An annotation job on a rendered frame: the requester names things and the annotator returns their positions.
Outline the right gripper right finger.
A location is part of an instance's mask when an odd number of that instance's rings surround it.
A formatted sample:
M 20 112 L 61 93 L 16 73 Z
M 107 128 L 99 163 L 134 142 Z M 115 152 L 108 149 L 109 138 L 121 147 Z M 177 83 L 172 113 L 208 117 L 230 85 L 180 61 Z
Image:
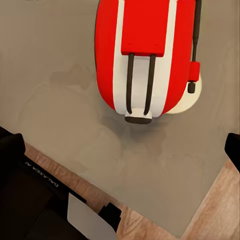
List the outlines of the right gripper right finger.
M 224 150 L 240 172 L 240 135 L 229 133 Z

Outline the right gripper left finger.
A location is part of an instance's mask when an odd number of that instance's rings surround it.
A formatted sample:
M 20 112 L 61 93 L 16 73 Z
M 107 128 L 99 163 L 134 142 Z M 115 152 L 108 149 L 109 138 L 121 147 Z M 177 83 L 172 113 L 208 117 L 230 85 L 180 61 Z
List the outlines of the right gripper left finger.
M 21 133 L 0 138 L 0 192 L 26 152 Z

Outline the radio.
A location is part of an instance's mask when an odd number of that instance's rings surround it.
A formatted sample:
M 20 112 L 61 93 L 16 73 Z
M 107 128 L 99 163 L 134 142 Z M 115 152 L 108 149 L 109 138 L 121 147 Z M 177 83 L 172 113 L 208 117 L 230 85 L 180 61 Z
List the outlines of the radio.
M 195 93 L 202 0 L 100 0 L 94 28 L 99 92 L 132 124 L 150 124 Z M 193 40 L 193 53 L 191 61 Z

